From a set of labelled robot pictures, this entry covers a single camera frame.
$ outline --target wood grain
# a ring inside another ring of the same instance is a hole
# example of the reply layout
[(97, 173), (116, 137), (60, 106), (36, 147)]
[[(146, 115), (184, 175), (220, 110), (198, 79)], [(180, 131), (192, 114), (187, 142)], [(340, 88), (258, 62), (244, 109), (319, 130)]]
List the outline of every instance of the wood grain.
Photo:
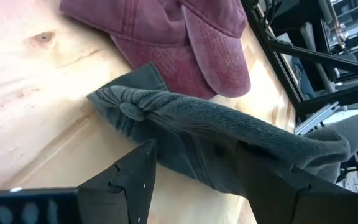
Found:
[[(0, 0), (0, 189), (76, 186), (134, 148), (85, 99), (130, 66), (58, 3)], [(292, 131), (294, 109), (249, 27), (241, 41), (252, 89), (212, 100)], [(149, 223), (252, 222), (242, 197), (158, 167)]]

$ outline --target gray cloth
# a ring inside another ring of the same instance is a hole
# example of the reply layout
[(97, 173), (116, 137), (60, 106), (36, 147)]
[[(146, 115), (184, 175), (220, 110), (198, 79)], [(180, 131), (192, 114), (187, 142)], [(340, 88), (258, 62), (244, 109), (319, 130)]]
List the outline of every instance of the gray cloth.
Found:
[(156, 139), (161, 165), (225, 193), (245, 196), (235, 162), (258, 146), (270, 155), (335, 182), (339, 165), (358, 151), (358, 116), (297, 136), (228, 107), (169, 92), (151, 64), (88, 96), (137, 144)]

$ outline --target baseball cap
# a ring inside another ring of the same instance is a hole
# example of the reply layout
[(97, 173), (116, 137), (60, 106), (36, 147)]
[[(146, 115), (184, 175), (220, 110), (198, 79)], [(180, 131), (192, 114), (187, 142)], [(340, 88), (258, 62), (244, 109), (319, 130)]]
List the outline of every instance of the baseball cap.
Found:
[(110, 34), (134, 68), (152, 62), (173, 92), (210, 99), (250, 89), (239, 0), (62, 0), (60, 10)]

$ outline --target metal frame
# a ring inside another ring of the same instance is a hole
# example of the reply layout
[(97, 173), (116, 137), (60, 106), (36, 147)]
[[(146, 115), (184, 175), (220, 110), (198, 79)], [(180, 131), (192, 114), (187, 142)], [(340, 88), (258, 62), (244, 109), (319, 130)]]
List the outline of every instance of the metal frame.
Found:
[(289, 64), (286, 63), (282, 54), (330, 65), (354, 73), (358, 73), (358, 62), (319, 52), (312, 52), (307, 49), (281, 43), (277, 39), (271, 38), (273, 34), (269, 35), (262, 24), (264, 16), (260, 9), (250, 1), (242, 0), (241, 3), (247, 14), (248, 23), (257, 36), (266, 57), (272, 64), (274, 72), (284, 87), (300, 121), (306, 121), (310, 114), (316, 113), (325, 105), (330, 105), (335, 102), (338, 102), (340, 106), (358, 103), (358, 86), (306, 100), (296, 83), (295, 76), (292, 74)]

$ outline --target black plastic part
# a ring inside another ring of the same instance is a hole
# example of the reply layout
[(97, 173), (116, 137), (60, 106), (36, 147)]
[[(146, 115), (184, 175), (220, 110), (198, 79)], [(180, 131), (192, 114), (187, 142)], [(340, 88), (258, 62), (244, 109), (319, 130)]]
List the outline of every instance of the black plastic part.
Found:
[(0, 223), (146, 224), (156, 163), (147, 141), (75, 188), (0, 190)]
[(237, 161), (258, 224), (358, 223), (358, 194), (246, 146)]

